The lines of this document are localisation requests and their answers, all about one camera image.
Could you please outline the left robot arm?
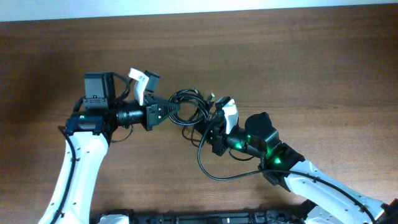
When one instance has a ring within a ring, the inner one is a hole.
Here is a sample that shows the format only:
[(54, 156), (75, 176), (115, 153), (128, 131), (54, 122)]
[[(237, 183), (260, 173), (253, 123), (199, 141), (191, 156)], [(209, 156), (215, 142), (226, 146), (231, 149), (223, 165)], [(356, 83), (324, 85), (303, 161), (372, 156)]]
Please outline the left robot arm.
[(153, 94), (159, 79), (133, 68), (127, 77), (115, 72), (85, 74), (85, 95), (59, 127), (65, 156), (40, 223), (89, 223), (98, 171), (115, 130), (141, 124), (151, 131), (180, 110), (178, 104)]

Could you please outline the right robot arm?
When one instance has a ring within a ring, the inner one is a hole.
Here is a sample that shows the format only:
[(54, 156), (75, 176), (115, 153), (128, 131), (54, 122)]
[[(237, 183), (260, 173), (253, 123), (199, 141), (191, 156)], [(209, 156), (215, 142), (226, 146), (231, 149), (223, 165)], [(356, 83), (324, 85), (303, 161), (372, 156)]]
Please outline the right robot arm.
[(243, 128), (239, 119), (217, 112), (197, 126), (200, 144), (208, 142), (222, 156), (233, 149), (260, 163), (257, 172), (272, 185), (304, 197), (297, 218), (301, 223), (397, 223), (397, 200), (386, 204), (365, 196), (322, 172), (279, 138), (266, 112), (250, 116)]

